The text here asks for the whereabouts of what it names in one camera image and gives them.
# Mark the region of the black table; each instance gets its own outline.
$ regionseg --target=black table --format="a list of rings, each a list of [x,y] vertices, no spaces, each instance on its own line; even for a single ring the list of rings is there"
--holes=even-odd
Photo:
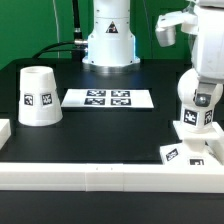
[[[19,124],[19,72],[54,69],[60,101],[67,89],[147,89],[154,109],[63,109],[48,127]],[[178,142],[172,121],[180,114],[177,82],[190,68],[181,60],[144,60],[138,71],[103,76],[69,59],[21,59],[0,71],[0,118],[12,136],[1,162],[161,164],[160,146]],[[215,121],[223,127],[223,99]],[[220,223],[222,194],[124,192],[0,192],[1,223]]]

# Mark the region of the green background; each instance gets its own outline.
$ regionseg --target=green background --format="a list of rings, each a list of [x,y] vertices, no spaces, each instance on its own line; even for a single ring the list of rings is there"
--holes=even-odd
[[[71,0],[55,0],[60,41],[73,39]],[[184,9],[185,0],[146,0],[149,14],[150,38],[142,0],[131,0],[131,31],[136,36],[136,53],[140,58],[189,58],[188,37],[177,27],[177,41],[172,47],[161,48],[155,37],[158,16]],[[81,27],[84,38],[93,29],[93,0],[79,0]],[[53,0],[0,0],[0,69],[18,58],[30,58],[42,48],[57,42]],[[57,57],[48,54],[44,57]],[[71,57],[61,53],[60,57]]]

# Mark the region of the white block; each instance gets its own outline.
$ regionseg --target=white block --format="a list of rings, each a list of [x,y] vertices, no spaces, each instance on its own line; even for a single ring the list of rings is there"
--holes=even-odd
[[[123,191],[123,164],[87,164],[86,191]]]
[[[0,119],[0,149],[11,136],[11,128],[9,119]]]
[[[85,164],[1,163],[0,190],[85,191]]]
[[[224,169],[213,167],[173,167],[126,165],[124,191],[223,193]]]

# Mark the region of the upside-down cup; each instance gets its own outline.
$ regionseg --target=upside-down cup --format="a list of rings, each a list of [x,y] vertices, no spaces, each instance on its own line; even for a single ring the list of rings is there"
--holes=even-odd
[[[20,71],[19,122],[47,126],[62,119],[53,69],[32,66]]]

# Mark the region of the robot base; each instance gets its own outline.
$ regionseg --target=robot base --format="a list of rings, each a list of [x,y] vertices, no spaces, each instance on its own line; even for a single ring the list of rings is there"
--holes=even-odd
[[[83,68],[85,70],[104,73],[104,74],[116,74],[116,73],[126,73],[129,71],[136,71],[140,68],[140,59],[136,57],[135,61],[132,64],[125,65],[125,66],[99,66],[90,64],[88,62],[88,57],[86,56],[83,59]]]
[[[206,140],[219,140],[223,137],[221,128],[213,122],[213,127],[208,133],[196,134],[185,131],[179,121],[174,121],[174,127],[182,143],[163,146],[160,155],[165,165],[200,165],[221,166],[216,152],[205,144]]]

